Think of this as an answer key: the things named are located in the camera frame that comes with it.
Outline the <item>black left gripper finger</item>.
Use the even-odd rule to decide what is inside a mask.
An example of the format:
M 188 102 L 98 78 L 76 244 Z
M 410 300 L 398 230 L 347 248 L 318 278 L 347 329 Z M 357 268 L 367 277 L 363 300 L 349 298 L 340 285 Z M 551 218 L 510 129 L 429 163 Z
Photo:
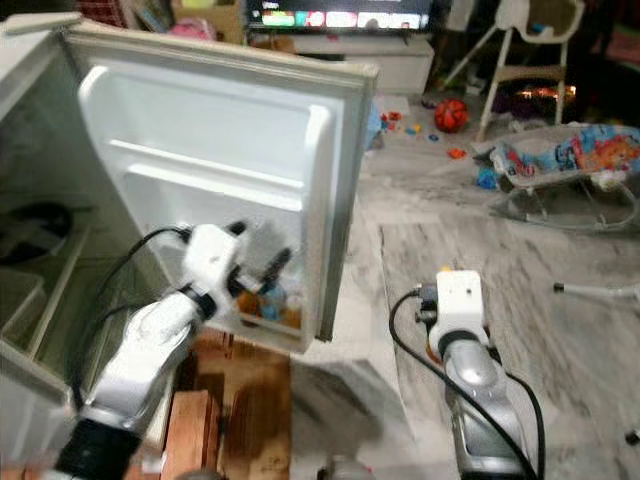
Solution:
M 293 250 L 292 247 L 271 247 L 261 256 L 260 292 L 266 292 L 278 285 L 285 266 L 292 260 Z

